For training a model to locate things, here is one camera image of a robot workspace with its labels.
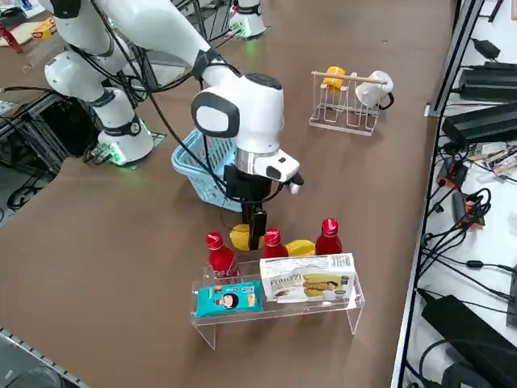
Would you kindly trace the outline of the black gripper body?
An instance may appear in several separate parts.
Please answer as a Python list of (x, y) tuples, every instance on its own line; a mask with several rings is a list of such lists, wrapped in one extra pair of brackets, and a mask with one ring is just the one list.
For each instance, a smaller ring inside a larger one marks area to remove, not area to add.
[(272, 181), (260, 175), (250, 175), (233, 164), (224, 168), (225, 196), (240, 203), (258, 203), (271, 193)]

